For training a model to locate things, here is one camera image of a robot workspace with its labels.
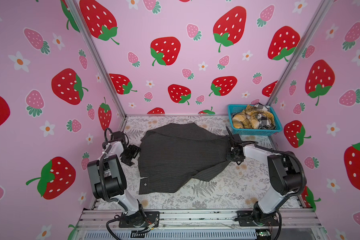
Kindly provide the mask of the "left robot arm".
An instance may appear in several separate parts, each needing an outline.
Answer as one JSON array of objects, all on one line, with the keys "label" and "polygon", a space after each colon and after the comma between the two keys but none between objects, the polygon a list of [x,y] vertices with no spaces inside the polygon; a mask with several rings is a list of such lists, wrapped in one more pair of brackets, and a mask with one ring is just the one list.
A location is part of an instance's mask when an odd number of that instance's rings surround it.
[{"label": "left robot arm", "polygon": [[116,203],[121,209],[120,216],[106,223],[119,223],[119,228],[139,228],[146,233],[159,226],[159,212],[145,212],[142,204],[127,190],[127,180],[120,158],[126,148],[120,141],[103,143],[103,151],[98,160],[88,163],[87,170],[93,195],[108,203]]}]

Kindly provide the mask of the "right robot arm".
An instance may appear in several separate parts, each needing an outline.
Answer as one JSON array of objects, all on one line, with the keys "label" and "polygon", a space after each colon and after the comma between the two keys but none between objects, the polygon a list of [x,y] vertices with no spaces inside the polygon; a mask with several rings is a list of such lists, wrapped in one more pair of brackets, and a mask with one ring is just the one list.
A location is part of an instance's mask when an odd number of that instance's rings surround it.
[{"label": "right robot arm", "polygon": [[230,145],[231,152],[227,154],[227,160],[238,165],[246,158],[265,162],[271,183],[266,194],[254,204],[252,213],[238,213],[235,221],[240,224],[266,225],[276,218],[280,207],[288,199],[303,193],[307,183],[304,168],[292,152],[262,147],[253,141],[231,140]]}]

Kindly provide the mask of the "dark grey pinstripe shirt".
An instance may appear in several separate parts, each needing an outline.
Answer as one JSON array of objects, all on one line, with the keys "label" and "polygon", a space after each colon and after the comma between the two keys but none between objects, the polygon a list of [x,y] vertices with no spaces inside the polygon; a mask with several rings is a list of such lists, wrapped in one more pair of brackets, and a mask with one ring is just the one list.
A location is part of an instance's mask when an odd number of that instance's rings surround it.
[{"label": "dark grey pinstripe shirt", "polygon": [[168,124],[146,132],[138,159],[141,195],[175,193],[189,180],[209,182],[228,165],[228,136],[195,123]]}]

